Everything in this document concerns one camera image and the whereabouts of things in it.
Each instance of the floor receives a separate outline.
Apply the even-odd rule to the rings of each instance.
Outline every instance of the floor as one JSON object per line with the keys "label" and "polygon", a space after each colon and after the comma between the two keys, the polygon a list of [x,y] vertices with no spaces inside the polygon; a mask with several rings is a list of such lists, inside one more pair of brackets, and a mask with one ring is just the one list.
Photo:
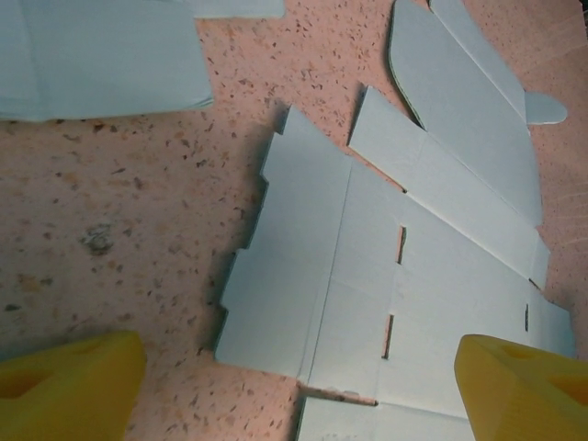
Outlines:
{"label": "floor", "polygon": [[[280,20],[199,21],[215,93],[205,111],[0,123],[0,357],[134,329],[148,364],[127,441],[293,440],[294,380],[214,363],[218,299],[287,107],[345,149],[362,84],[402,106],[385,55],[391,3],[288,0]],[[571,310],[588,359],[582,5],[466,4],[524,86],[569,110],[564,123],[531,131],[552,250],[545,295]]]}

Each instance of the dark speck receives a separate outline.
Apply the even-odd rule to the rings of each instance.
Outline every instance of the dark speck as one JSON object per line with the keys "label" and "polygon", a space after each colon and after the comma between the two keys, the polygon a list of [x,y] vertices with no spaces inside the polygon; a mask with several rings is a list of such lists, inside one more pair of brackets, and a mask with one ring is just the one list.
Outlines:
{"label": "dark speck", "polygon": [[4,311],[5,312],[12,312],[12,311],[18,311],[20,310],[21,307],[18,305],[15,305],[14,303],[8,303],[5,307],[4,307]]}
{"label": "dark speck", "polygon": [[132,182],[134,182],[134,183],[135,183],[135,187],[136,187],[138,190],[143,190],[143,187],[144,187],[144,185],[143,185],[143,181],[141,181],[141,180],[140,180],[140,179],[139,179],[137,176],[135,176],[135,177],[133,178]]}

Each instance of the cardboard flap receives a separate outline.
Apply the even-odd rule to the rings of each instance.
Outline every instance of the cardboard flap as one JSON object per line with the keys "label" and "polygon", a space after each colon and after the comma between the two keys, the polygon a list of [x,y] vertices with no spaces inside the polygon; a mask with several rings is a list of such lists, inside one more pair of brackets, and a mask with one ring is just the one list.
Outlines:
{"label": "cardboard flap", "polygon": [[307,398],[298,441],[474,441],[469,422],[390,404],[376,407]]}
{"label": "cardboard flap", "polygon": [[528,223],[540,224],[525,121],[439,19],[411,0],[394,4],[390,64],[427,132]]}
{"label": "cardboard flap", "polygon": [[568,109],[553,96],[525,92],[525,102],[527,124],[558,124],[568,117]]}
{"label": "cardboard flap", "polygon": [[484,38],[462,0],[429,0],[431,10],[492,81],[519,116],[525,116],[525,90],[498,51]]}
{"label": "cardboard flap", "polygon": [[545,287],[548,249],[537,230],[373,87],[367,88],[349,146],[408,197]]}

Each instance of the yellow foam block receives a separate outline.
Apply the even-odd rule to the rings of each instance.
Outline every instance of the yellow foam block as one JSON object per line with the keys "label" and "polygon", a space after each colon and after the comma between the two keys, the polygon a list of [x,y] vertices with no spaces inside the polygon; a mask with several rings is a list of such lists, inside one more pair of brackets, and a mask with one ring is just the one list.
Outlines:
{"label": "yellow foam block", "polygon": [[588,364],[466,335],[455,371],[477,441],[588,440]]}
{"label": "yellow foam block", "polygon": [[144,368],[132,332],[0,363],[0,440],[119,441]]}

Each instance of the cut slot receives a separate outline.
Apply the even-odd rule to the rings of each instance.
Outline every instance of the cut slot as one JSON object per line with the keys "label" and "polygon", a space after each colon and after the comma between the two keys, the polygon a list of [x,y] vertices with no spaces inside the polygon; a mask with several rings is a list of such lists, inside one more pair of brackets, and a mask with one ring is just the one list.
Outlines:
{"label": "cut slot", "polygon": [[392,325],[394,324],[394,316],[389,315],[386,321],[386,333],[384,334],[384,346],[382,347],[382,358],[390,360],[390,341],[392,340]]}
{"label": "cut slot", "polygon": [[404,252],[404,244],[406,243],[406,227],[401,226],[398,230],[398,250],[396,251],[396,263],[402,264],[402,253]]}

